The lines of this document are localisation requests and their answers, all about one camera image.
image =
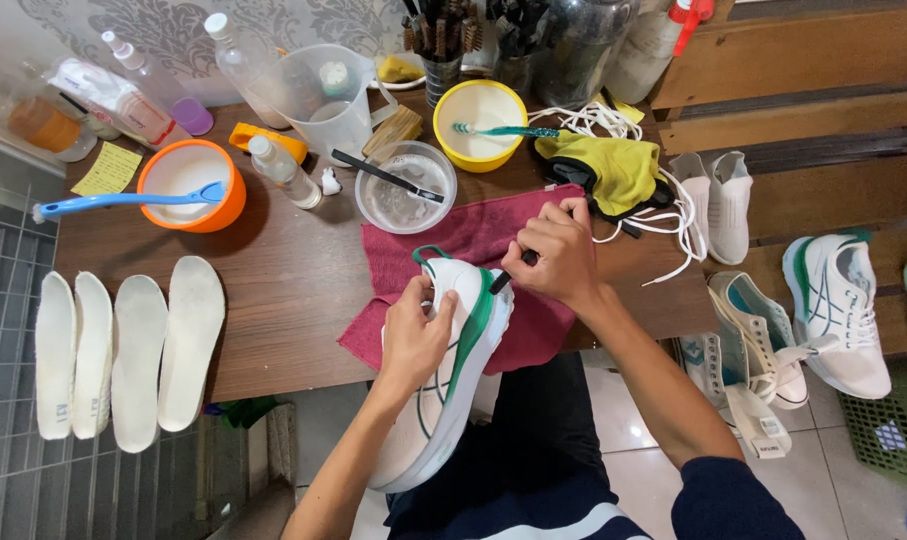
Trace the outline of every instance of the person's left hand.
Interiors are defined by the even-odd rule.
[[[403,295],[387,310],[383,331],[383,365],[376,377],[379,387],[392,400],[405,402],[433,375],[447,352],[453,312],[459,301],[448,291],[434,320],[426,318],[423,302],[433,301],[427,276],[415,276]]]

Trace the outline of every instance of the clear plastic bowl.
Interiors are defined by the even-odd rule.
[[[439,223],[453,207],[457,188],[453,164],[429,144],[415,140],[394,142],[371,153],[367,163],[417,188],[444,196],[444,202],[429,201],[360,171],[356,176],[356,203],[376,227],[397,235],[422,233]]]

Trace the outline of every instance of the blue scrub brush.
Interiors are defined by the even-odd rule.
[[[502,128],[493,129],[473,129],[470,124],[461,122],[453,123],[455,132],[467,135],[486,135],[486,136],[521,136],[521,137],[559,137],[558,129],[549,128],[526,128],[522,126],[503,126]]]
[[[51,217],[98,209],[110,205],[194,205],[217,204],[226,196],[221,181],[212,181],[186,195],[151,195],[149,193],[104,193],[77,197],[49,204],[34,204],[34,221],[39,225]]]

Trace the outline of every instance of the orange bowl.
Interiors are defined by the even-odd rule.
[[[140,209],[160,227],[188,233],[219,231],[243,211],[247,187],[227,151],[198,138],[175,142],[156,153],[143,167],[137,193],[186,195],[217,179],[227,187],[220,202],[141,204]]]

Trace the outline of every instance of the green plastic basket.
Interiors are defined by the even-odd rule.
[[[907,358],[890,363],[893,388],[885,398],[838,394],[856,459],[907,487]]]

